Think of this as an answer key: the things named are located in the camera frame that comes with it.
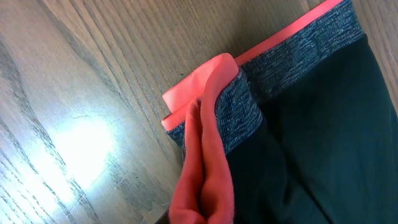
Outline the black leggings with red waistband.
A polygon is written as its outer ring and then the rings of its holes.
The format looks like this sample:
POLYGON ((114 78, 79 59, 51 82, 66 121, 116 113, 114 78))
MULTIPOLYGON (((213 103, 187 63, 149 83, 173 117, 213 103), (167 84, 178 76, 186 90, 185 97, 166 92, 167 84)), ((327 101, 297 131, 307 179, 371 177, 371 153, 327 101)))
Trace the black leggings with red waistband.
POLYGON ((163 98, 184 163, 160 223, 397 222, 397 113, 351 1, 163 98))

